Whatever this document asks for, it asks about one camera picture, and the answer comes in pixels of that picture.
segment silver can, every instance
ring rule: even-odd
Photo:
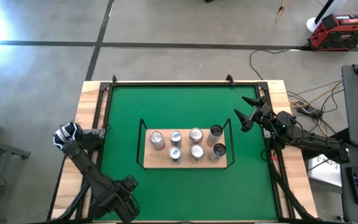
[[[211,162],[217,162],[226,154],[226,146],[220,143],[217,143],[212,152],[211,152]]]
[[[206,140],[206,143],[208,146],[214,146],[216,143],[218,143],[219,139],[221,138],[223,134],[223,128],[219,125],[214,125],[209,130],[208,139]]]
[[[180,163],[180,149],[177,147],[172,147],[169,150],[169,158],[171,158],[171,162],[173,162],[174,164],[178,164]]]
[[[150,135],[150,142],[152,143],[155,150],[162,150],[165,147],[164,136],[161,134],[161,132],[154,131]]]
[[[201,141],[203,140],[203,136],[204,136],[203,131],[200,130],[200,128],[193,128],[192,130],[190,130],[190,133],[189,133],[190,146],[200,144]]]
[[[204,149],[199,145],[194,145],[190,149],[190,155],[193,162],[200,162],[204,157]]]
[[[179,131],[172,131],[170,135],[172,146],[180,146],[181,145],[181,134]]]

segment wooden table frame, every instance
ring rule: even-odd
[[[212,85],[230,84],[229,81],[123,81],[115,83],[120,85],[150,85],[161,83],[186,83],[190,85],[197,85],[197,83],[212,83]],[[236,81],[236,83],[240,85],[258,83],[259,93],[261,95],[268,93],[268,98],[275,113],[280,111],[291,113],[283,80],[268,80],[264,82],[261,82],[260,80],[239,80]],[[108,102],[110,102],[110,100],[108,96],[110,96],[110,94],[108,93],[110,93],[110,84],[111,82],[84,82],[75,117],[75,122],[80,124],[83,129],[101,129],[103,128],[103,124],[107,122],[108,116],[105,116],[104,114],[106,112],[106,108],[109,108]],[[97,161],[96,158],[98,158],[97,152],[92,155],[92,159],[94,162],[100,163],[100,159]],[[314,205],[301,151],[296,147],[287,146],[285,150],[282,151],[282,156],[278,156],[278,159],[282,159],[283,163],[276,162],[276,169],[281,173],[281,175],[284,175],[284,177],[287,176],[287,178],[284,179],[288,181],[291,191],[297,197],[302,206],[304,206],[308,213],[312,216],[317,217],[316,207]],[[50,211],[48,213],[48,220],[59,217],[66,210],[77,193],[80,191],[82,182],[83,178],[78,169],[74,166],[70,159],[65,158],[62,163],[57,188],[55,189]],[[279,195],[280,205],[277,205],[278,200],[275,201],[277,210],[280,211],[281,216],[283,218],[300,218],[296,211],[294,212],[293,209],[288,209],[287,198],[275,182],[273,184],[273,190],[274,189],[277,189]],[[82,204],[82,213],[75,212],[71,216],[71,219],[87,218],[90,201],[91,192],[89,190],[86,193]]]

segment wooden board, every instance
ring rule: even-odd
[[[83,88],[81,91],[81,96],[75,116],[75,122],[80,123],[82,128],[91,129],[93,122],[93,115],[96,108],[96,102],[98,100],[98,91],[101,82],[110,82],[110,81],[88,81],[84,82]],[[139,83],[140,81],[118,81],[118,83]],[[178,81],[179,82],[203,82],[203,81]],[[204,81],[206,83],[221,82],[219,80]],[[236,80],[236,83],[255,83],[260,82],[260,80]],[[287,92],[285,89],[283,80],[266,80],[268,83],[270,99],[272,101],[273,110],[275,113],[280,111],[286,111],[291,113],[290,104],[288,102]],[[103,112],[106,106],[106,102],[103,100],[102,110],[100,114],[100,120],[104,118]],[[313,195],[311,193],[308,174],[306,172],[305,164],[303,163],[303,157],[300,149],[296,147],[287,146],[283,152],[283,159],[285,163],[285,170],[287,172],[288,182],[291,191],[294,193],[295,197],[299,202],[304,206],[304,208],[312,216],[317,217],[316,206],[314,205]],[[68,202],[71,202],[77,193],[80,191],[80,188],[77,186],[81,185],[82,175],[78,169],[71,168],[71,163],[66,160],[62,170],[62,176],[60,177],[60,183],[58,185],[58,193],[53,203],[52,215],[50,218],[59,217],[68,206]],[[72,175],[64,175],[66,173],[77,173],[75,179],[71,178]],[[283,216],[288,217],[288,209],[285,202],[285,195],[282,190],[279,188],[280,203],[283,211]],[[83,212],[82,218],[86,218],[88,209]]]
[[[204,137],[201,142],[201,146],[204,148],[204,158],[198,163],[193,163],[190,159],[190,143],[189,143],[189,132],[191,129],[147,129],[146,138],[144,144],[144,163],[145,168],[226,168],[227,160],[226,155],[223,155],[218,161],[212,163],[210,161],[213,147],[208,146],[206,140],[208,138],[209,129],[201,129]],[[149,141],[150,135],[154,131],[159,131],[164,136],[165,147],[162,150],[155,150],[153,145]],[[169,158],[168,152],[172,147],[170,142],[170,133],[172,131],[179,131],[181,133],[181,161],[179,164],[173,164]],[[225,145],[224,143],[224,132],[219,139],[218,143]]]

